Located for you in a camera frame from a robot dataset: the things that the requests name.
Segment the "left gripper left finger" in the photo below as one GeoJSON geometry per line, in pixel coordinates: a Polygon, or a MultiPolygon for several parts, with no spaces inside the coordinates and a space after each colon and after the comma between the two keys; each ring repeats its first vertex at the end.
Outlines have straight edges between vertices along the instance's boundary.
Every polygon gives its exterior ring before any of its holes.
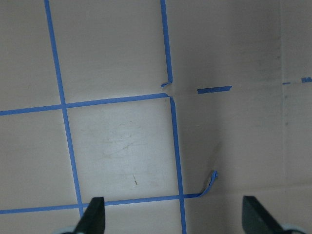
{"type": "Polygon", "coordinates": [[[74,229],[75,234],[103,234],[105,232],[104,197],[93,197],[74,229]]]}

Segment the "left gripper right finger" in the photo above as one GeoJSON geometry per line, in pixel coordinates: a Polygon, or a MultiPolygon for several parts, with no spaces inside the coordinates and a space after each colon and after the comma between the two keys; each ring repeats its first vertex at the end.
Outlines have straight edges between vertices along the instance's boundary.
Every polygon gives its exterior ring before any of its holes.
{"type": "Polygon", "coordinates": [[[255,196],[243,196],[242,227],[246,234],[286,234],[255,196]]]}

